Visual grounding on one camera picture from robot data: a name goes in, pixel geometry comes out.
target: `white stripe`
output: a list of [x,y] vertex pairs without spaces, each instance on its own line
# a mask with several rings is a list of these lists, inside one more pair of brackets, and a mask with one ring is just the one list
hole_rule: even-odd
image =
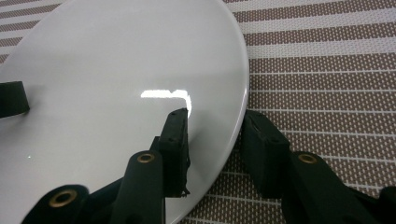
[[239,27],[241,28],[243,34],[251,34],[373,24],[392,21],[396,21],[396,8],[275,21],[241,22],[239,23]]
[[396,37],[247,46],[249,59],[331,56],[396,52]]
[[28,16],[4,18],[4,19],[0,19],[0,25],[19,23],[19,22],[25,22],[25,21],[41,21],[48,14],[50,14],[50,13],[44,12],[44,13],[38,13],[38,14],[33,14],[33,15],[28,15]]
[[15,10],[21,10],[31,7],[45,7],[55,4],[61,4],[63,2],[65,2],[65,0],[41,0],[41,1],[7,6],[7,7],[0,7],[0,12],[15,11]]
[[350,184],[350,183],[345,183],[348,187],[355,187],[355,188],[360,188],[360,189],[382,189],[383,187],[379,186],[370,186],[370,185],[361,185],[361,184]]
[[267,201],[258,201],[258,200],[253,200],[253,199],[237,198],[237,197],[231,197],[231,196],[222,196],[222,195],[215,195],[215,194],[206,194],[206,196],[207,197],[212,197],[212,198],[236,200],[236,201],[247,202],[247,203],[263,203],[263,204],[271,204],[271,205],[280,206],[280,203],[273,203],[273,202],[267,202]]
[[30,32],[30,29],[0,32],[0,39],[24,37]]
[[396,90],[272,90],[272,91],[250,91],[250,92],[396,92]]
[[262,0],[252,0],[243,2],[227,3],[227,7],[231,12],[236,11],[250,11],[250,10],[260,10],[267,8],[276,7],[297,7],[305,5],[313,5],[328,2],[343,2],[340,0],[282,0],[282,1],[262,1]]
[[2,47],[0,48],[0,55],[1,54],[10,54],[17,46],[9,46],[9,47]]
[[333,132],[296,131],[296,130],[280,130],[280,131],[282,133],[311,133],[311,134],[347,135],[347,136],[372,136],[372,137],[396,138],[396,134],[393,134],[393,133],[333,133]]
[[373,111],[373,110],[307,110],[307,109],[267,109],[252,108],[259,112],[297,112],[297,113],[347,113],[347,114],[396,114],[396,111]]
[[241,176],[247,176],[248,174],[243,174],[243,173],[237,173],[237,172],[228,172],[228,171],[222,171],[220,172],[223,175],[241,175]]
[[370,159],[370,158],[356,158],[356,157],[340,157],[330,155],[319,155],[323,159],[341,160],[341,161],[373,161],[373,162],[384,162],[384,163],[396,163],[396,160],[382,160],[382,159]]
[[199,222],[204,222],[204,223],[209,223],[209,224],[227,224],[226,222],[217,222],[217,221],[211,221],[207,219],[200,219],[197,217],[184,217],[183,219],[191,220],[191,221],[199,221]]
[[331,72],[278,72],[278,73],[250,73],[253,76],[266,76],[266,75],[320,75],[320,74],[349,74],[349,73],[389,73],[389,72],[396,72],[395,69],[389,70],[361,70],[361,71],[331,71]]

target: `striped placemat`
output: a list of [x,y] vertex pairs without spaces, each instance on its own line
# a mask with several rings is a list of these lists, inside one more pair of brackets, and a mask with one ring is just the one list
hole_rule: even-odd
[[[0,63],[64,0],[0,1]],[[396,1],[224,0],[247,42],[248,108],[350,187],[396,185]],[[181,223],[283,223],[238,154]]]

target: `glossy white surface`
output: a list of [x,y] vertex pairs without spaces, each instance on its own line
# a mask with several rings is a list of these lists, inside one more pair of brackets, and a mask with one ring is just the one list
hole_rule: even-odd
[[189,114],[187,198],[199,202],[226,162],[246,109],[248,56],[220,0],[78,0],[56,8],[1,66],[31,111],[0,119],[0,223],[18,223],[65,184],[93,192],[148,150],[169,112]]

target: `black clamp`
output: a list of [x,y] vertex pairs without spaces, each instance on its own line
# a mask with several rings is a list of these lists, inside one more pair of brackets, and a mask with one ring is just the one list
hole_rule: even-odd
[[396,187],[379,199],[350,189],[318,155],[291,152],[263,114],[247,110],[241,157],[263,198],[282,199],[287,223],[396,223]]
[[29,109],[21,81],[0,83],[0,119],[19,115]]
[[54,189],[39,200],[22,223],[164,223],[164,197],[188,194],[187,114],[185,108],[170,113],[150,150],[129,159],[123,178],[92,194],[81,185]]

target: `brown stripe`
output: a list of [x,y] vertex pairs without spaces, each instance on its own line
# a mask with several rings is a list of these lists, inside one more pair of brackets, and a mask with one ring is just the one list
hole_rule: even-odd
[[[291,149],[294,151],[379,160],[395,160],[396,158],[396,145],[391,137],[318,133],[285,133],[285,135],[292,143]],[[233,169],[235,165],[230,164],[228,167]]]
[[250,89],[396,90],[396,72],[250,75]]
[[244,35],[247,45],[274,45],[396,36],[396,22]]
[[396,134],[394,114],[265,112],[280,130]]
[[[222,183],[229,183],[224,188]],[[249,175],[220,174],[208,194],[221,195],[227,197],[244,198],[260,201],[262,197],[256,192]]]
[[396,69],[396,53],[249,60],[250,73],[331,72]]
[[0,7],[6,7],[6,6],[12,6],[12,5],[17,5],[17,4],[22,4],[22,3],[29,3],[29,2],[36,2],[39,0],[7,0],[7,1],[1,1],[0,2]]
[[[343,138],[337,138],[337,137],[344,137],[344,136],[340,136],[340,135],[327,135],[327,137],[320,139],[320,141],[318,142],[311,142],[310,140],[315,139],[314,137],[316,136],[315,134],[309,134],[309,135],[305,135],[305,134],[301,134],[298,138],[293,138],[290,137],[290,134],[286,135],[290,142],[291,142],[291,149],[292,150],[298,150],[298,151],[310,151],[313,153],[317,153],[319,155],[334,155],[334,156],[341,156],[341,155],[337,155],[337,151],[343,152],[345,150],[347,150],[347,142],[343,142],[346,141]],[[363,148],[360,147],[364,147],[364,144],[368,144],[369,142],[366,142],[365,139],[363,137],[359,137],[360,141],[354,142],[354,143],[350,143],[351,147],[354,148],[355,151],[359,151],[359,149],[361,150],[359,152],[359,154],[361,154],[361,157],[364,158],[366,157],[365,153],[367,153],[368,155],[374,155],[373,158],[375,158],[376,151],[381,151],[381,149],[383,147],[385,147],[386,145],[382,146],[382,140],[384,140],[386,142],[386,140],[389,141],[390,138],[388,139],[383,139],[383,138],[373,138],[372,140],[377,144],[377,145],[381,145],[378,146],[375,151],[372,151],[370,153],[370,151],[364,151]],[[338,147],[335,151],[330,151],[332,150],[333,147]],[[382,166],[386,166],[387,164],[389,164],[388,162],[372,162],[372,161],[355,161],[352,162],[351,164],[353,164],[355,167],[350,167],[350,166],[344,166],[345,163],[348,163],[348,160],[338,160],[338,159],[325,159],[325,161],[327,163],[329,163],[329,165],[332,166],[332,168],[334,169],[334,164],[341,164],[341,166],[338,166],[338,170],[335,171],[337,173],[337,175],[339,174],[343,174],[342,178],[344,178],[344,182],[347,182],[349,184],[360,184],[360,185],[368,185],[368,186],[377,186],[376,184],[368,184],[366,182],[362,182],[362,179],[358,179],[359,176],[362,176],[362,174],[359,174],[359,172],[356,172],[354,168],[356,168],[356,166],[364,166],[365,164],[369,163],[370,165],[374,166],[372,169],[374,169],[375,171],[377,171],[378,173],[382,173],[382,171],[380,171],[382,168]],[[245,170],[245,165],[244,163],[242,163],[242,160],[240,158],[239,153],[233,151],[230,158],[227,161],[227,164],[229,164],[228,166],[226,165],[223,169],[223,172],[233,172],[233,173],[238,173],[238,174],[247,174],[248,172]],[[372,176],[372,174],[368,174],[365,178],[372,178],[373,183],[383,183],[381,184],[382,187],[385,187],[386,185],[389,185],[389,182],[392,182],[392,176],[395,176],[396,173],[393,171],[389,172],[388,174],[383,174],[383,175],[377,175],[377,176]],[[220,174],[219,176],[219,180],[217,180],[215,182],[215,184],[212,186],[212,188],[209,190],[209,193],[212,194],[218,194],[218,195],[228,195],[231,197],[237,196],[237,195],[250,195],[249,199],[251,200],[259,200],[260,197],[258,195],[256,195],[255,192],[250,192],[250,191],[255,191],[255,189],[253,188],[253,186],[249,185],[248,182],[245,180],[247,178],[247,180],[249,180],[248,176],[245,175],[226,175],[226,174]],[[240,187],[243,188],[248,188],[247,191],[244,191],[243,188],[236,188],[235,190],[235,186],[234,185],[238,185]],[[368,193],[372,196],[377,196],[377,194],[379,193],[378,189],[359,189],[360,191],[363,191],[365,193]]]
[[59,5],[60,4],[55,4],[45,7],[32,7],[32,8],[26,8],[26,9],[20,9],[20,10],[8,11],[8,12],[0,12],[0,19],[51,12]]
[[7,39],[0,39],[0,47],[17,46],[22,40],[22,37],[13,37]]
[[248,108],[395,111],[395,102],[396,94],[391,91],[251,92],[248,98]]
[[19,23],[0,25],[0,32],[32,29],[38,21],[25,21]]
[[8,57],[8,54],[1,54],[0,55],[0,63],[3,63],[7,57]]
[[325,159],[325,161],[344,183],[379,187],[395,185],[396,164],[394,162],[337,159]]
[[189,217],[225,223],[285,223],[280,206],[207,196],[195,206]]
[[350,0],[297,7],[279,7],[241,11],[235,12],[234,15],[239,22],[271,21],[369,11],[392,7],[396,7],[396,1],[394,0]]

